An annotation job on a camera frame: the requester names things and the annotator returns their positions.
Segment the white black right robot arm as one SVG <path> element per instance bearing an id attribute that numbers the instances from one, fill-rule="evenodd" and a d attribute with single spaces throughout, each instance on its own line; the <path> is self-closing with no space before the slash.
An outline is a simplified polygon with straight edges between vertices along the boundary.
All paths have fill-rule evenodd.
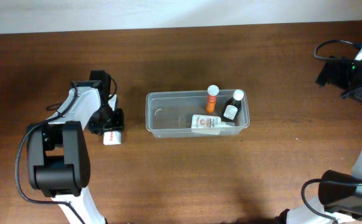
<path id="1" fill-rule="evenodd" d="M 320 86 L 332 84 L 341 88 L 343 99 L 362 104 L 362 43 L 354 59 L 314 57 L 325 61 L 317 77 Z M 347 223 L 362 221 L 362 150 L 350 175 L 328 170 L 319 179 L 306 181 L 301 189 L 303 205 L 286 209 L 275 217 L 276 223 Z"/>

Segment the white Panadol medicine box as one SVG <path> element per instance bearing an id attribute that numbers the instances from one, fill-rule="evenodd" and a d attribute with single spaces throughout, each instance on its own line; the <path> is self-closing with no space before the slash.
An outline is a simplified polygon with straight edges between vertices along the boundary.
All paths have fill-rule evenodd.
<path id="1" fill-rule="evenodd" d="M 103 134 L 103 144 L 106 146 L 121 144 L 121 132 L 120 131 L 107 131 Z"/>

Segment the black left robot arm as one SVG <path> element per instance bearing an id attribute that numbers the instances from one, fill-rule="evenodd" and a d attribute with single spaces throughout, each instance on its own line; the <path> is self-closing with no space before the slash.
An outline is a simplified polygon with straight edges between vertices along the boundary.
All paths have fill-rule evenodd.
<path id="1" fill-rule="evenodd" d="M 124 113 L 110 90 L 115 85 L 104 70 L 72 82 L 67 99 L 50 107 L 51 117 L 28 126 L 19 146 L 27 149 L 29 182 L 43 193 L 42 204 L 58 205 L 70 223 L 107 222 L 88 187 L 91 167 L 83 131 L 103 136 L 107 146 L 121 143 Z"/>

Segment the white lotion bottle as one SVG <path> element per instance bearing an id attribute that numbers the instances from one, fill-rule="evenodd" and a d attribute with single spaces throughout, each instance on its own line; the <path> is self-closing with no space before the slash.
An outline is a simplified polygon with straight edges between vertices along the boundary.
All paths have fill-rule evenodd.
<path id="1" fill-rule="evenodd" d="M 199 134 L 220 135 L 222 128 L 233 128 L 232 122 L 222 121 L 219 116 L 194 114 L 191 121 L 191 131 Z"/>

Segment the orange tube white cap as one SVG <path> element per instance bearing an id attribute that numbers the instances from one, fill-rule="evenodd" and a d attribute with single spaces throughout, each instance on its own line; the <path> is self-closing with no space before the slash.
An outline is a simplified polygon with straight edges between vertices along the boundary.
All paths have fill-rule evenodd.
<path id="1" fill-rule="evenodd" d="M 219 87 L 216 85 L 210 85 L 207 88 L 207 93 L 208 97 L 207 97 L 206 111 L 208 113 L 213 113 L 216 106 L 217 95 L 219 94 Z"/>

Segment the dark syrup bottle white cap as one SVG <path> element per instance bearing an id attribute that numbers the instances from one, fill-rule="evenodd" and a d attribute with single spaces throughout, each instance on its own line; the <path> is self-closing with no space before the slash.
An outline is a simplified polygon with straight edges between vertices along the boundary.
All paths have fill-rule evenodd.
<path id="1" fill-rule="evenodd" d="M 244 97 L 242 90 L 235 90 L 232 97 L 227 100 L 223 111 L 222 118 L 227 122 L 234 122 L 241 111 L 241 101 Z"/>

